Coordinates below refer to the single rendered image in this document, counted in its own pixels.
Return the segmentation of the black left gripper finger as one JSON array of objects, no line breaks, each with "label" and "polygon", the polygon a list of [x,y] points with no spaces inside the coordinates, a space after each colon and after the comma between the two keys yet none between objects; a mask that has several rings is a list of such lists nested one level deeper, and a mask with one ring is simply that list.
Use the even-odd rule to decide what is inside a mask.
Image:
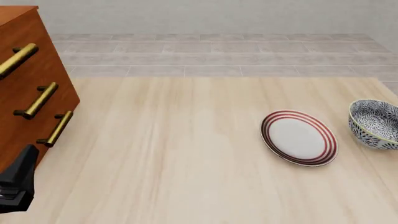
[{"label": "black left gripper finger", "polygon": [[34,145],[26,145],[14,162],[0,172],[0,191],[34,191],[38,156],[39,150]]}]

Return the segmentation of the white plate with red rings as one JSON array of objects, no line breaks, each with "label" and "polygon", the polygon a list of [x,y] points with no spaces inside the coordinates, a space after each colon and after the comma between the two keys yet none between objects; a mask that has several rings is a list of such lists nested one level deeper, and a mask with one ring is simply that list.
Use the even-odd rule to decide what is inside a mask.
[{"label": "white plate with red rings", "polygon": [[293,164],[320,167],[338,155],[338,140],[332,130],[302,111],[273,111],[262,120],[260,131],[268,149]]}]

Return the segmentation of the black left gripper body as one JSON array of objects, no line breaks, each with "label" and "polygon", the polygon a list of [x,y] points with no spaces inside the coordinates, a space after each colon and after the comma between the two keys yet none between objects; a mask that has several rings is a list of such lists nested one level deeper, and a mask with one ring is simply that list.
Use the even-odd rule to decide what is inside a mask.
[{"label": "black left gripper body", "polygon": [[34,199],[34,186],[0,186],[0,212],[26,212]]}]

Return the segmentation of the wooden cabinet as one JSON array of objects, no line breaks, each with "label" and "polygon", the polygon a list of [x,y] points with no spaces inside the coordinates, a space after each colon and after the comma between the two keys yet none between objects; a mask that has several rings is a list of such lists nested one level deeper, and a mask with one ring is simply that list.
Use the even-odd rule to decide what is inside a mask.
[{"label": "wooden cabinet", "polygon": [[[36,44],[39,51],[0,80],[0,172],[28,144],[46,138],[58,123],[56,114],[73,111],[80,99],[35,6],[0,6],[0,63],[13,48]],[[14,115],[41,95],[38,86],[58,89],[32,119]]]}]

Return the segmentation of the black and white patterned bowl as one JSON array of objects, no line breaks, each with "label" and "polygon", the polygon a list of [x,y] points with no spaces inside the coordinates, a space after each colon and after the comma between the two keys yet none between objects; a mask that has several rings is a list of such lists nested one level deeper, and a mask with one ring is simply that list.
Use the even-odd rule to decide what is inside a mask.
[{"label": "black and white patterned bowl", "polygon": [[349,106],[348,125],[364,145],[398,150],[398,106],[381,100],[356,100]]}]

